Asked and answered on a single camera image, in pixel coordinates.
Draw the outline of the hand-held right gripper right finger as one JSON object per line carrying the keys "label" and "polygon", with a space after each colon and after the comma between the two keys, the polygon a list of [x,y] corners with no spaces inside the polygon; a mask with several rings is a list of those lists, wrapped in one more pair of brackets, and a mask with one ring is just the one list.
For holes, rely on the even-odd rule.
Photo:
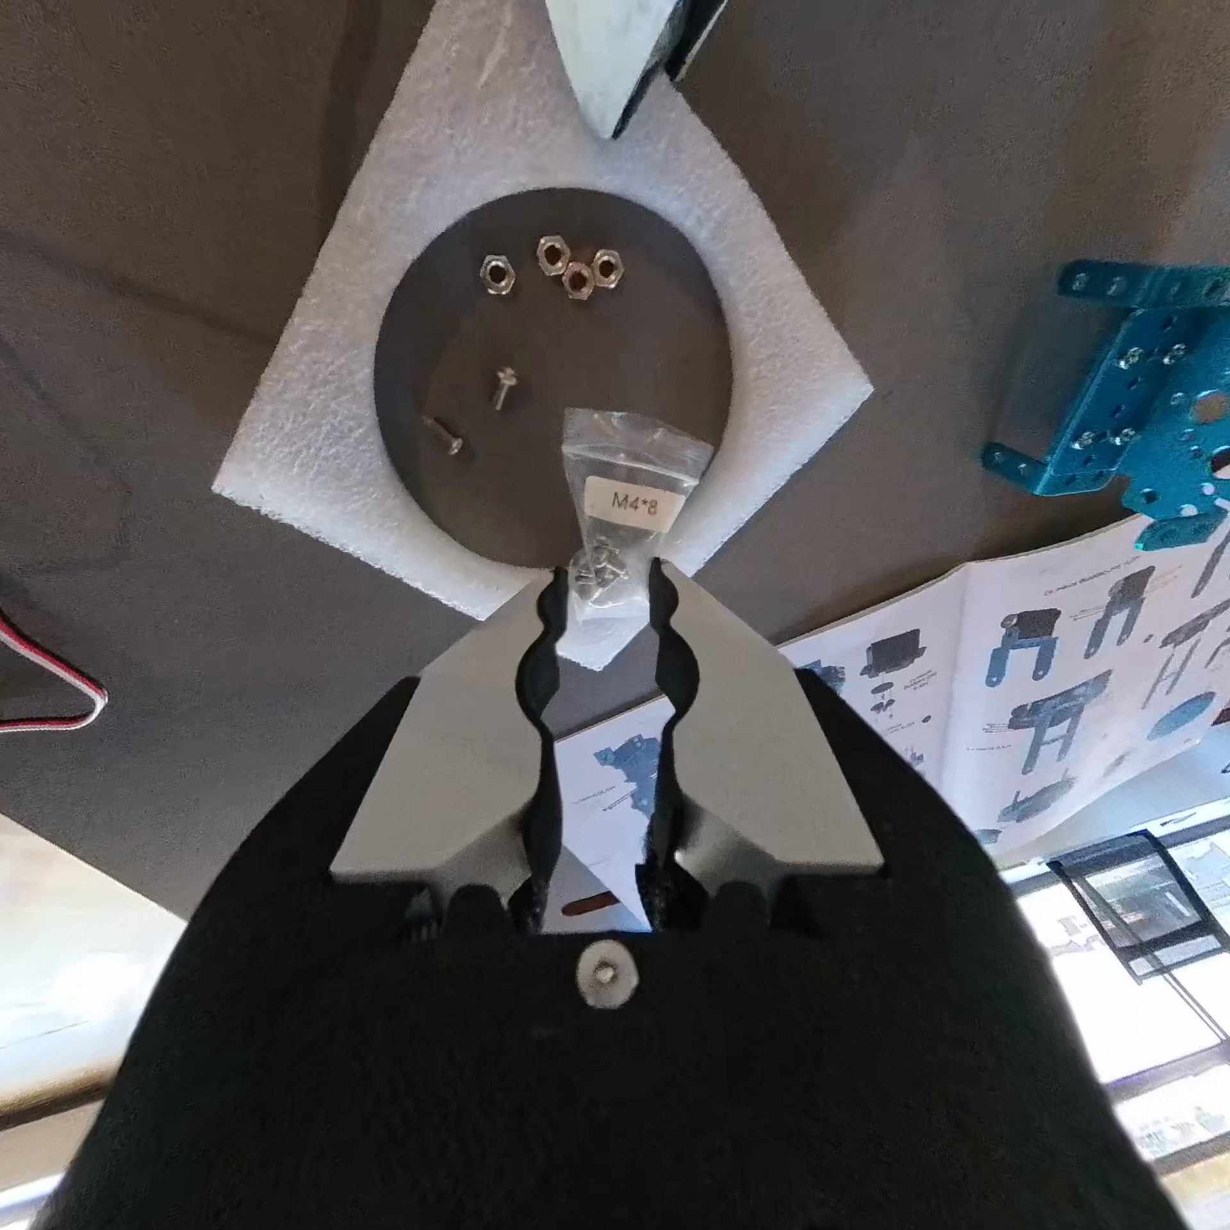
{"label": "hand-held right gripper right finger", "polygon": [[696,927],[730,884],[774,908],[800,877],[885,867],[806,686],[774,644],[676,563],[649,571],[671,704],[639,894],[655,931]]}

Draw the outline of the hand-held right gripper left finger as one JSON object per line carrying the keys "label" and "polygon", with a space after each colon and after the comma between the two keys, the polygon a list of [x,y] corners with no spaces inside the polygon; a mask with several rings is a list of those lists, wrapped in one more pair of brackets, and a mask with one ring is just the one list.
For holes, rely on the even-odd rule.
{"label": "hand-held right gripper left finger", "polygon": [[441,918],[491,887],[544,927],[563,849],[556,742],[566,571],[534,578],[424,669],[331,864],[337,881],[411,883]]}

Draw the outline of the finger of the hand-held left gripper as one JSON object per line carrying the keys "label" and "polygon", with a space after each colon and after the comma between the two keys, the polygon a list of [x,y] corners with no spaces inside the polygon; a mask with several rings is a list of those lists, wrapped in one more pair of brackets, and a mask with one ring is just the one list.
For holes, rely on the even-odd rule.
{"label": "finger of the hand-held left gripper", "polygon": [[668,79],[680,80],[690,68],[706,38],[730,1],[680,1],[668,22]]}
{"label": "finger of the hand-held left gripper", "polygon": [[564,71],[594,133],[618,139],[683,30],[680,1],[547,1]]}

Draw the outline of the clear bag of short screws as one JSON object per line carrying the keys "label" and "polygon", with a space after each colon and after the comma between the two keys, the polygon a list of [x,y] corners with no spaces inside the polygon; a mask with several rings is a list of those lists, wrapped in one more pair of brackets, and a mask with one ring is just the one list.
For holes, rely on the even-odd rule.
{"label": "clear bag of short screws", "polygon": [[572,407],[561,454],[579,521],[570,613],[627,622],[651,609],[651,569],[715,448],[633,411]]}

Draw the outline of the black servo with striped cable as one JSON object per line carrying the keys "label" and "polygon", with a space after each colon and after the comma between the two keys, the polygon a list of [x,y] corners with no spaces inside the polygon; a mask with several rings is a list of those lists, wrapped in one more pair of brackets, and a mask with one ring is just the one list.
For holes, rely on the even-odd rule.
{"label": "black servo with striped cable", "polygon": [[106,686],[94,681],[77,666],[56,653],[44,648],[37,640],[24,632],[2,610],[2,642],[27,663],[50,673],[56,681],[85,697],[85,711],[77,714],[50,714],[34,717],[5,717],[2,733],[69,733],[91,726],[106,710],[110,697]]}

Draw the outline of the blue metal bracket assembly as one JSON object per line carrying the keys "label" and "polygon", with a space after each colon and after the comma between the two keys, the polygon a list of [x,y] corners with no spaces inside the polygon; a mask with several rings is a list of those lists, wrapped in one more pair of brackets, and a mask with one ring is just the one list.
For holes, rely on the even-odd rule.
{"label": "blue metal bracket assembly", "polygon": [[1026,351],[1018,437],[983,470],[1036,498],[1122,481],[1140,550],[1195,546],[1228,522],[1229,266],[1074,259]]}

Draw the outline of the dark desk with wooden edge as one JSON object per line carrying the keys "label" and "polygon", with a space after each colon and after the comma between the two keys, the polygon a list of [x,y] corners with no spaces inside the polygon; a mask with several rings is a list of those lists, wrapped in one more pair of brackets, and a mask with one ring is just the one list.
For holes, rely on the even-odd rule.
{"label": "dark desk with wooden edge", "polygon": [[[211,492],[433,3],[3,3],[3,812],[192,913],[471,621]],[[980,443],[1072,257],[1228,262],[1228,3],[731,3],[681,83],[873,396],[702,571],[774,640],[1058,543]]]}

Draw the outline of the open instruction booklet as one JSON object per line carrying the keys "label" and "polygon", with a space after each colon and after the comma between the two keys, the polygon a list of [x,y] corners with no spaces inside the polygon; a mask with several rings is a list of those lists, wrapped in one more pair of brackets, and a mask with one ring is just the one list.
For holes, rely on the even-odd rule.
{"label": "open instruction booklet", "polygon": [[1007,867],[1228,707],[1228,531],[1147,550],[1150,528],[963,563],[780,653]]}

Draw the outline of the black mesh-back chair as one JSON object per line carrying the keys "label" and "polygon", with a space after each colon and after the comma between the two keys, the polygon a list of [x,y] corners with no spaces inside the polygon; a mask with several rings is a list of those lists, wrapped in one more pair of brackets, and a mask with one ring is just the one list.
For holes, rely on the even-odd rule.
{"label": "black mesh-back chair", "polygon": [[1147,830],[1072,850],[1046,867],[1138,984],[1229,951],[1216,913]]}

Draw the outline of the white foam square with hole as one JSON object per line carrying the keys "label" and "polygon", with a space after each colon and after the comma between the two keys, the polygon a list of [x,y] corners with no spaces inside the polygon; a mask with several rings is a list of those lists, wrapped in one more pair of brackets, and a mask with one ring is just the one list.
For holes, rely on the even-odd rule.
{"label": "white foam square with hole", "polygon": [[658,80],[617,142],[580,115],[545,3],[437,3],[213,483],[479,621],[535,569],[471,552],[396,478],[380,322],[415,256],[516,190],[607,190],[692,241],[733,342],[728,429],[667,537],[696,574],[872,394],[743,171]]}

